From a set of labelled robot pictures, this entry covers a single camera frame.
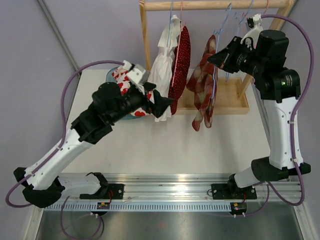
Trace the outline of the red plaid garment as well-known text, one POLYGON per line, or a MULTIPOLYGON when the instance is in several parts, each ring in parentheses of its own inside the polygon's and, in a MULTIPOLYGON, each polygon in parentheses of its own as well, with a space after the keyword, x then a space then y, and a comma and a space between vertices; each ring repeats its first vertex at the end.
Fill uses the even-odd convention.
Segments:
POLYGON ((218 70, 208 58, 216 53, 216 37, 212 35, 205 46, 202 58, 195 67, 186 88, 194 93, 193 104, 197 113, 192 121, 192 127, 199 131, 201 123, 206 128, 211 128, 213 123, 213 113, 216 103, 218 70))

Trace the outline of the dark red dotted garment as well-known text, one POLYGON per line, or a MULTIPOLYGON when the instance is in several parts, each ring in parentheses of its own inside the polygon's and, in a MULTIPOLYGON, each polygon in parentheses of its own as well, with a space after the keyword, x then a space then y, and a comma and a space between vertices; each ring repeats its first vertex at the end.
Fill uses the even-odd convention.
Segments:
MULTIPOLYGON (((174 51, 174 56, 176 57, 176 55, 177 55, 177 49, 175 49, 174 51)), ((189 34, 188 28, 184 26, 183 31, 181 33, 179 56, 178 56, 174 86, 171 87, 171 84, 172 84, 172 80, 171 80, 169 92, 168 92, 168 97, 174 99, 174 102, 170 105, 170 112, 172 115, 174 115, 177 112, 178 100, 182 96, 185 90, 190 62, 191 62, 190 34, 189 34)), ((175 68, 175 63, 174 63, 174 66, 172 67, 172 73, 174 72, 174 68, 175 68)))

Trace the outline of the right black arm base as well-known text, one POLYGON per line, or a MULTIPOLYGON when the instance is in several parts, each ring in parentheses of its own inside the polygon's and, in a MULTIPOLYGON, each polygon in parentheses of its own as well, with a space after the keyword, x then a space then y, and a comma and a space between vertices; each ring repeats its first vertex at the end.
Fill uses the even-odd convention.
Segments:
POLYGON ((227 183, 213 183, 211 185, 214 200, 256 200, 257 193, 252 187, 230 187, 227 183))

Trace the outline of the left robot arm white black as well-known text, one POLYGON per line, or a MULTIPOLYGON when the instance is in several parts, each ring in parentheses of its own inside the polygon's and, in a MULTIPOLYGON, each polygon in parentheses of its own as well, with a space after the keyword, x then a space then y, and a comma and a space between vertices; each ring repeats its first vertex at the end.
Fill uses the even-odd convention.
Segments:
POLYGON ((131 85, 125 94, 114 82, 105 82, 92 94, 92 102, 72 123, 57 144, 34 165, 18 167, 14 176, 24 187, 25 200, 39 208, 46 208, 61 197, 74 196, 86 200, 110 199, 110 184, 100 172, 91 172, 84 177, 61 177, 60 173, 75 158, 97 144, 109 134, 115 123, 142 108, 147 113, 160 117, 173 103, 172 98, 162 97, 155 84, 143 85, 153 92, 154 100, 148 99, 131 85))

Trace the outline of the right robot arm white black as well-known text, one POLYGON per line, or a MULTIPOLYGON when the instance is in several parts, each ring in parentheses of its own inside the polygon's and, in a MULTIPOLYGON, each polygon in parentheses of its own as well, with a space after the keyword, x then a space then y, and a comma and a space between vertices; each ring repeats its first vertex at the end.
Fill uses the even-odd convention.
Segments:
POLYGON ((299 74, 284 66, 289 39, 279 30, 263 30, 257 42, 235 36, 209 63, 228 73, 239 71, 254 78, 254 85, 268 117, 270 154, 255 159, 249 168, 231 175, 226 184, 230 197, 239 198, 261 182, 276 182, 289 176, 309 174, 299 151, 296 105, 301 96, 299 74))

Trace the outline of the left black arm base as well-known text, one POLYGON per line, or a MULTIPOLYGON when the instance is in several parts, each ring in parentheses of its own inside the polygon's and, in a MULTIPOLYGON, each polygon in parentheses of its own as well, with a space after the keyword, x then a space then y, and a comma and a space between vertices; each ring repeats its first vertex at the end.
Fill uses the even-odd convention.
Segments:
POLYGON ((83 193, 79 195, 82 200, 122 200, 125 185, 121 183, 109 183, 108 186, 101 186, 95 193, 83 193))

